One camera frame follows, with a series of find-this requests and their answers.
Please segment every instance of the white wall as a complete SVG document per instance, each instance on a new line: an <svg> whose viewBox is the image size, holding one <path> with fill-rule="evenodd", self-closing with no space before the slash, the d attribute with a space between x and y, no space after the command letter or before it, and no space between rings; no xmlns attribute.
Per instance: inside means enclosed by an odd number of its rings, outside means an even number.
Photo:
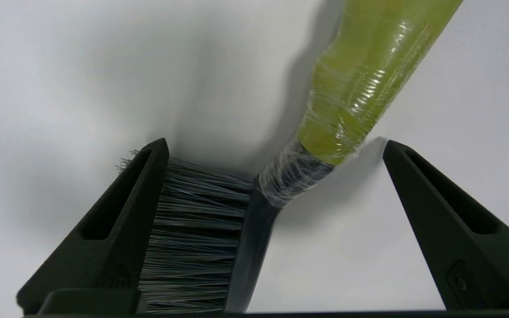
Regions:
<svg viewBox="0 0 509 318"><path fill-rule="evenodd" d="M0 316L115 176L254 175L295 131L341 2L0 0ZM361 156L275 224L251 311L443 308L380 159L414 147L509 224L509 1L465 0Z"/></svg>

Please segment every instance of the brush handle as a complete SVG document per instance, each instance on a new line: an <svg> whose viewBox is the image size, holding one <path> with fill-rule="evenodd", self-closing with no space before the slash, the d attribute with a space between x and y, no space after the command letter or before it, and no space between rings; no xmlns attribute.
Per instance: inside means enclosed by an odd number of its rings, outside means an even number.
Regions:
<svg viewBox="0 0 509 318"><path fill-rule="evenodd" d="M359 149L460 3L346 0L337 38L313 68L296 139L260 175L260 190L275 207Z"/></svg>

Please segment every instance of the cleaning brush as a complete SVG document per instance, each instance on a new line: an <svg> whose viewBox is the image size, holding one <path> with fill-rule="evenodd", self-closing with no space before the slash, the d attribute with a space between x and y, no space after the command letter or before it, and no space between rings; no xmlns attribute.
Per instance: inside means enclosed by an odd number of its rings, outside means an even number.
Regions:
<svg viewBox="0 0 509 318"><path fill-rule="evenodd" d="M164 140L125 159L118 180L126 180L135 167L156 167L162 185L162 191L155 190L156 213L147 213L150 223L141 222L144 234L131 243L137 248L146 234L148 248L139 246L139 253L133 253L131 270L99 272L81 287L103 287L102 280L113 276L116 287L138 287L150 313L244 312L277 214L356 153L460 2L346 0L337 38L313 68L308 110L296 137L253 181L168 158ZM150 155L142 163L151 149L157 161ZM88 214L95 215L94 209ZM129 217L123 213L120 220ZM57 251L71 246L71 237L79 236L88 222L95 220L86 215ZM97 237L118 243L113 234L105 234ZM63 278L49 283L49 277L72 270L53 268L57 251L18 294L26 314L38 312L53 288L78 287ZM133 277L140 277L139 282Z"/></svg>

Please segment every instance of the clear plastic film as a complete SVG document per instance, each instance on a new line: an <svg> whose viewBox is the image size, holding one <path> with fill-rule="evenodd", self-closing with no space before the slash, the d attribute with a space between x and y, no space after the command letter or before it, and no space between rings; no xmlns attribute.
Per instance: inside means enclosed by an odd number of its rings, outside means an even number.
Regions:
<svg viewBox="0 0 509 318"><path fill-rule="evenodd" d="M275 207L354 155L461 0L346 0L337 38L311 75L308 110L293 139L258 178Z"/></svg>

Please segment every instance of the hand brush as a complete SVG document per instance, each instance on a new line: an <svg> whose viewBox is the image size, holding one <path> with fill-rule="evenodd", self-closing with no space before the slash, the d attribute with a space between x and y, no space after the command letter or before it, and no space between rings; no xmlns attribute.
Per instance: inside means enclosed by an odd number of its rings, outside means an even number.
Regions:
<svg viewBox="0 0 509 318"><path fill-rule="evenodd" d="M138 273L147 312L244 312L281 208L358 150L460 2L346 0L296 137L254 181L169 158ZM41 274L49 260L18 294L26 314L51 291Z"/></svg>

